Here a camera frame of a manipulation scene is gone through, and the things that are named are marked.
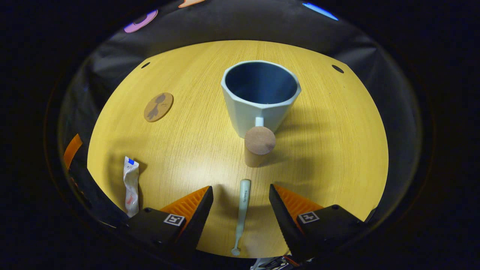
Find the orange object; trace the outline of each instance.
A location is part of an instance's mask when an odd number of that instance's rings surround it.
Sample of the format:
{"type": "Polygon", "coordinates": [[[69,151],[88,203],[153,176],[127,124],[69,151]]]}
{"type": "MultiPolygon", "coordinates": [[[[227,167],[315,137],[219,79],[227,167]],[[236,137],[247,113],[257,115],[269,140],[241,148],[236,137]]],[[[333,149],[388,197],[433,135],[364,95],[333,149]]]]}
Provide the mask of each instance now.
{"type": "Polygon", "coordinates": [[[207,192],[209,186],[201,188],[195,192],[188,194],[187,196],[176,200],[175,202],[163,207],[160,211],[167,212],[174,215],[184,216],[185,217],[185,226],[180,233],[187,228],[188,223],[192,219],[193,214],[197,210],[198,205],[202,201],[205,193],[207,192]]]}
{"type": "Polygon", "coordinates": [[[322,209],[323,207],[279,185],[274,184],[273,186],[280,195],[283,204],[285,207],[287,207],[288,213],[292,217],[298,229],[300,229],[300,231],[303,233],[299,223],[297,222],[297,216],[306,212],[322,209]]]}
{"type": "Polygon", "coordinates": [[[82,144],[83,142],[78,134],[75,135],[75,137],[73,137],[68,144],[67,149],[65,149],[65,153],[63,154],[63,160],[65,161],[65,166],[67,166],[67,169],[70,169],[70,164],[72,163],[73,157],[82,144]]]}

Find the toothpaste tube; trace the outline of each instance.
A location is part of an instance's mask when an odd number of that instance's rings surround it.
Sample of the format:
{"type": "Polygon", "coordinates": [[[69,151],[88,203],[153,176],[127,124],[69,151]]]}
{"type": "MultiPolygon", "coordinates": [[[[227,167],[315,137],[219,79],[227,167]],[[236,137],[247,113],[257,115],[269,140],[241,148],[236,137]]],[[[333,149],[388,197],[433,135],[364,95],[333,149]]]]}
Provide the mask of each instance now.
{"type": "Polygon", "coordinates": [[[125,157],[123,164],[123,182],[127,188],[125,208],[129,218],[138,213],[138,162],[125,157]]]}

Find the wooden table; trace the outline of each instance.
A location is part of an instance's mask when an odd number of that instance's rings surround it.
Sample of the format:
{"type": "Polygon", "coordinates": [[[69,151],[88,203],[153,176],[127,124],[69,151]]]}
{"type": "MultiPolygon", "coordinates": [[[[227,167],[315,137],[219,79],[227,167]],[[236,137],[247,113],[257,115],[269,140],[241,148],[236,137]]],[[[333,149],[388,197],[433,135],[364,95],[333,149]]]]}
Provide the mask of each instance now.
{"type": "Polygon", "coordinates": [[[240,180],[250,179],[241,258],[288,252],[268,200],[270,184],[322,206],[339,204],[365,220],[382,196],[388,170],[378,110],[345,64],[311,50],[249,40],[174,49],[135,68],[104,106],[88,151],[91,175],[123,210],[125,156],[140,163],[140,207],[160,209],[213,186],[214,202],[197,249],[224,256],[232,256],[235,244],[240,180]],[[244,163],[243,139],[231,126],[220,86],[224,70],[245,60],[281,64],[302,87],[276,132],[272,156],[260,168],[244,163]],[[162,92],[173,95],[173,106],[149,123],[144,108],[162,92]]]}

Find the toothbrush handle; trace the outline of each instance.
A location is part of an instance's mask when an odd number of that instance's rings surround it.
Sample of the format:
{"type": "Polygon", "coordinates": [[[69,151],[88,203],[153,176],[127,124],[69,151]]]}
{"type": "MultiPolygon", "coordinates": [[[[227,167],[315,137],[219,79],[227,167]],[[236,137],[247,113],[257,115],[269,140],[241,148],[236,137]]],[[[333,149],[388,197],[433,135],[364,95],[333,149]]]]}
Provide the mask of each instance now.
{"type": "Polygon", "coordinates": [[[245,216],[247,215],[248,199],[250,197],[250,180],[243,179],[240,181],[240,200],[239,200],[239,217],[237,223],[236,236],[239,238],[243,233],[245,216]]]}

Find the wooden cylinder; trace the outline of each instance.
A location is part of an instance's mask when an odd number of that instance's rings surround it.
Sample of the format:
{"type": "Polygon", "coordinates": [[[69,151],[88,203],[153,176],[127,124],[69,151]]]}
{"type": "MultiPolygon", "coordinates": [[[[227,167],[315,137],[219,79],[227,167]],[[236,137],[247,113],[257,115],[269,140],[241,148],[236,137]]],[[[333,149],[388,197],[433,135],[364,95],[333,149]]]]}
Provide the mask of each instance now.
{"type": "Polygon", "coordinates": [[[251,128],[245,134],[245,164],[258,167],[275,147],[275,135],[263,126],[251,128]]]}

